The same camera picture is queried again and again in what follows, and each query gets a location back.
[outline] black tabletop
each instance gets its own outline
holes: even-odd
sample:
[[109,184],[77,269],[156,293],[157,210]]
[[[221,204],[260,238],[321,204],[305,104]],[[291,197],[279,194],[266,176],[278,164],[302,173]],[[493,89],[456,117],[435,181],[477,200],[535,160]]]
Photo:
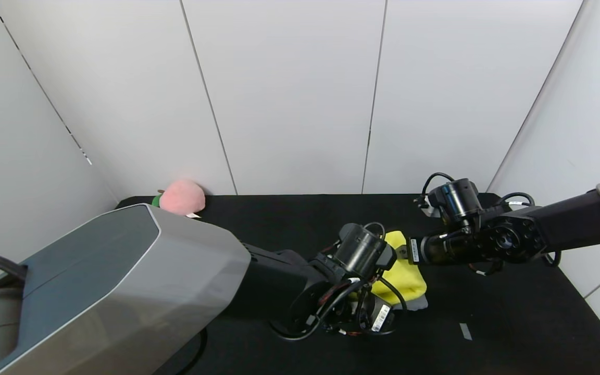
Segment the black tabletop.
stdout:
[[[203,220],[263,249],[310,258],[344,223],[380,221],[387,230],[435,225],[416,195],[209,197]],[[495,195],[481,194],[483,206]],[[429,308],[410,312],[381,337],[317,332],[303,342],[275,337],[264,322],[217,318],[193,375],[283,373],[600,374],[600,321],[556,268],[536,261],[479,276],[466,266],[421,267]],[[469,328],[465,339],[460,323]]]

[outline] yellow cloth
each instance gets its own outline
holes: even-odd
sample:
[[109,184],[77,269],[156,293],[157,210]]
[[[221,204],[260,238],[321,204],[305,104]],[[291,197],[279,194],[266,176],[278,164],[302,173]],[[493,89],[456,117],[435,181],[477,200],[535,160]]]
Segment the yellow cloth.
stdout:
[[[405,245],[407,239],[402,232],[386,233],[385,241],[390,244],[393,249]],[[422,296],[427,290],[427,284],[423,280],[421,271],[415,264],[409,264],[409,259],[398,259],[390,271],[383,273],[383,278],[388,280],[402,294],[405,301],[411,301]],[[376,282],[372,285],[372,293],[384,299],[391,305],[399,303],[399,299],[386,285],[382,282]]]

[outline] barcode label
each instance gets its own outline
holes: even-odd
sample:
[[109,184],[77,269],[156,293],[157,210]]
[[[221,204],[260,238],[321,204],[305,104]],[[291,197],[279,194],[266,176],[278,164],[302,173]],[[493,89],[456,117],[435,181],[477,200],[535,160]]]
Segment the barcode label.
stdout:
[[379,332],[379,330],[381,330],[381,326],[383,325],[386,317],[388,316],[388,311],[390,311],[390,306],[381,306],[381,309],[379,310],[379,315],[377,315],[377,319],[374,321],[374,325],[372,325],[372,330],[374,332]]
[[411,256],[414,257],[414,261],[420,261],[418,258],[418,243],[415,238],[411,238]]

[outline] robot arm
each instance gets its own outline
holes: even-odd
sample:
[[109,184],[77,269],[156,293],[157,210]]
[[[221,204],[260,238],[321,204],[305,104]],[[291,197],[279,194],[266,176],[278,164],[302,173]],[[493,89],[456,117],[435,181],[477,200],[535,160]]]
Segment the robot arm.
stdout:
[[577,197],[516,211],[509,211],[504,202],[483,209],[476,186],[467,179],[436,188],[428,200],[441,212],[445,228],[412,235],[408,254],[414,264],[524,263],[600,244],[600,184]]
[[476,194],[466,179],[423,189],[421,207],[444,226],[405,233],[407,249],[391,249],[378,223],[350,223],[331,254],[309,261],[147,205],[109,212],[26,259],[24,280],[0,277],[0,374],[157,373],[218,315],[273,321],[290,341],[319,328],[385,334],[395,315],[369,288],[398,256],[522,263],[600,244],[600,185],[516,211],[483,209]]

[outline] plush toy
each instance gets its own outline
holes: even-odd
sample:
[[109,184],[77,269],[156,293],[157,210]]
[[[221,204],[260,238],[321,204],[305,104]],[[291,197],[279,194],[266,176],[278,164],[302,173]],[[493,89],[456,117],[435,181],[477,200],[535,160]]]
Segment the plush toy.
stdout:
[[203,189],[190,180],[175,181],[166,190],[159,190],[159,193],[152,205],[176,215],[190,216],[205,208]]

